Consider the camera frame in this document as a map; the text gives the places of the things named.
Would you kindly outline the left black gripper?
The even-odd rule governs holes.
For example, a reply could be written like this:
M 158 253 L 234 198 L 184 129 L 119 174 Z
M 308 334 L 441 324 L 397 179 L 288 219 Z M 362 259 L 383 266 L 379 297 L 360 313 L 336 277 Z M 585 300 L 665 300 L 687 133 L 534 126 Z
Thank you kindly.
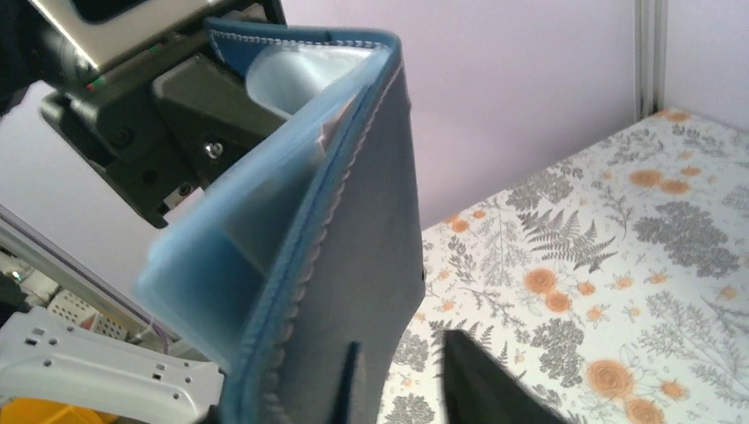
M 137 1 L 82 1 L 106 19 Z M 140 217 L 156 228 L 274 132 L 282 119 L 244 96 L 211 49 L 209 17 L 283 24 L 277 1 L 228 1 L 96 70 L 42 16 L 45 121 Z

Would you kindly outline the blue card holder wallet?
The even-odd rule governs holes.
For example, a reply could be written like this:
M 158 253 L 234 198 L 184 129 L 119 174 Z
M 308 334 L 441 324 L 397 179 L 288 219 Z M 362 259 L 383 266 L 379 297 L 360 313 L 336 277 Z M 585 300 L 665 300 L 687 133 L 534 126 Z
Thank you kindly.
M 351 343 L 362 422 L 425 293 L 402 43 L 208 19 L 219 60 L 284 119 L 153 244 L 139 303 L 225 371 L 220 423 L 331 423 Z

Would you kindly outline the aluminium rail frame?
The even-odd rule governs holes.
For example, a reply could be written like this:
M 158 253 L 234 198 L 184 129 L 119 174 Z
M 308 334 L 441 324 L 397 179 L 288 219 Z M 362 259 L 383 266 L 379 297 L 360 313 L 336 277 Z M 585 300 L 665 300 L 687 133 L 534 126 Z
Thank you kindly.
M 155 334 L 162 350 L 171 351 L 177 339 L 155 318 L 5 206 L 1 207 L 1 245 L 128 330 Z

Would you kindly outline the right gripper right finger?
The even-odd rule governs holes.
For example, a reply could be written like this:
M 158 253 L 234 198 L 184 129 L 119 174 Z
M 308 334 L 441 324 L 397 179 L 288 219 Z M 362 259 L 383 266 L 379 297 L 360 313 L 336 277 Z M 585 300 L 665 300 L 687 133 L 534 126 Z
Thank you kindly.
M 449 424 L 562 424 L 463 330 L 443 334 L 441 388 Z

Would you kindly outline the floral patterned table mat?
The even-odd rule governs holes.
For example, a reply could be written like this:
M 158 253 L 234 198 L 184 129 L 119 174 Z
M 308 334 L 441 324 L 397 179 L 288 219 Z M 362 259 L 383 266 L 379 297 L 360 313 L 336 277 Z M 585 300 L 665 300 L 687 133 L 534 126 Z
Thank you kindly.
M 422 234 L 382 423 L 442 423 L 461 329 L 575 423 L 748 420 L 748 136 L 665 110 Z

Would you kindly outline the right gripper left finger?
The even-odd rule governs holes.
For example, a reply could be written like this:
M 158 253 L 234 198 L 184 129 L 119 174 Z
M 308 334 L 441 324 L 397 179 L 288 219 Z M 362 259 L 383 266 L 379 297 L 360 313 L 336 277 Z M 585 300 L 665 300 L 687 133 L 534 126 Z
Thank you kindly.
M 333 424 L 362 422 L 362 349 L 360 343 L 354 342 L 349 345 L 330 422 Z

